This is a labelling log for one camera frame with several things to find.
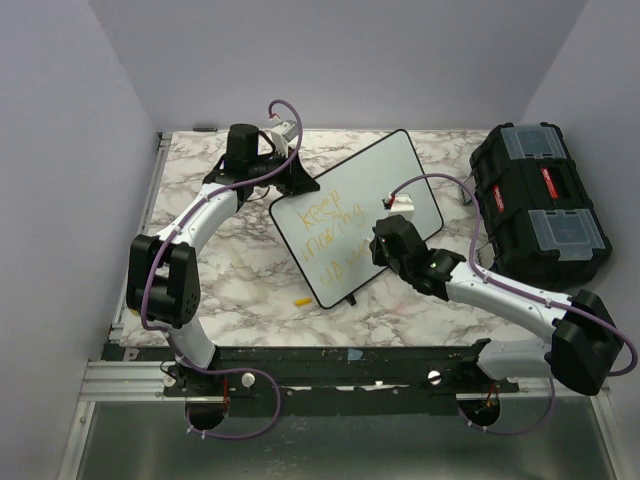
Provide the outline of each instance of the yellow marker cap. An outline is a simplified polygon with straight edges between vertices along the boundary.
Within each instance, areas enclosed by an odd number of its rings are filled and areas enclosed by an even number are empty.
[[[296,307],[302,307],[304,305],[309,305],[311,303],[311,298],[307,297],[307,298],[301,298],[300,300],[296,300],[295,302],[293,302],[293,304]]]

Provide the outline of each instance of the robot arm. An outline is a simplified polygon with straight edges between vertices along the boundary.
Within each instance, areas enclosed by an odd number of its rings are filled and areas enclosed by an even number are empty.
[[[599,297],[581,291],[572,298],[481,269],[504,284],[546,298],[547,304],[508,292],[479,277],[462,255],[427,248],[414,225],[403,216],[409,216],[407,212],[399,213],[376,223],[375,238],[370,244],[376,265],[390,267],[424,295],[482,308],[538,337],[520,342],[481,341],[484,346],[477,364],[489,378],[553,376],[584,395],[600,391],[622,343],[608,330],[551,305],[553,301],[585,310],[613,326]]]
[[[155,236],[138,235],[131,244],[126,302],[129,308],[140,311],[153,259],[163,242],[175,233],[161,258],[160,266],[168,266],[168,274],[154,276],[147,317],[152,328],[161,327],[176,350],[200,368],[209,367],[216,346],[207,338],[196,316],[200,303],[197,257],[220,225],[244,205],[253,193],[253,185],[210,197],[223,186],[257,179],[283,165],[292,154],[288,144],[298,135],[298,126],[291,120],[280,122],[278,119],[278,122],[271,130],[271,139],[253,125],[232,125],[226,153],[204,178],[202,189],[191,205]],[[271,152],[258,153],[260,137],[271,145]],[[257,185],[273,185],[284,195],[320,189],[303,169],[299,158]]]

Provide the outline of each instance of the screw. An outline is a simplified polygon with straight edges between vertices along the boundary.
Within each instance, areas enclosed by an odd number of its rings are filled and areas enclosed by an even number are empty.
[[[427,378],[429,379],[429,383],[434,386],[440,385],[440,382],[442,382],[442,375],[440,375],[440,372],[437,370],[431,370],[428,373]]]
[[[251,388],[256,383],[256,377],[251,372],[246,372],[242,375],[242,385],[246,388]]]
[[[171,388],[176,384],[176,379],[169,375],[165,375],[162,379],[162,384],[167,388]]]

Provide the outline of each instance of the white wall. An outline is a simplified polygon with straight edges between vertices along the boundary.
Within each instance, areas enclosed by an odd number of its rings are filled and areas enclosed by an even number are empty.
[[[55,478],[157,146],[84,0],[0,14],[0,478]]]
[[[523,121],[557,123],[613,244],[593,289],[640,344],[640,2],[590,0]],[[623,355],[624,363],[628,356]],[[611,381],[640,474],[640,372]]]
[[[156,127],[491,128],[520,118],[585,0],[90,0]]]

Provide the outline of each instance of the metal floor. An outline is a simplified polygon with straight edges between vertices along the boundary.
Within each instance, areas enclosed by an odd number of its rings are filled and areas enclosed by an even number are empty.
[[[503,402],[496,429],[533,423],[545,398]],[[253,430],[265,419],[228,420]],[[186,434],[178,403],[97,404],[78,478],[614,479],[591,400],[558,398],[551,422],[519,437],[486,435],[458,417],[283,417],[262,437]]]

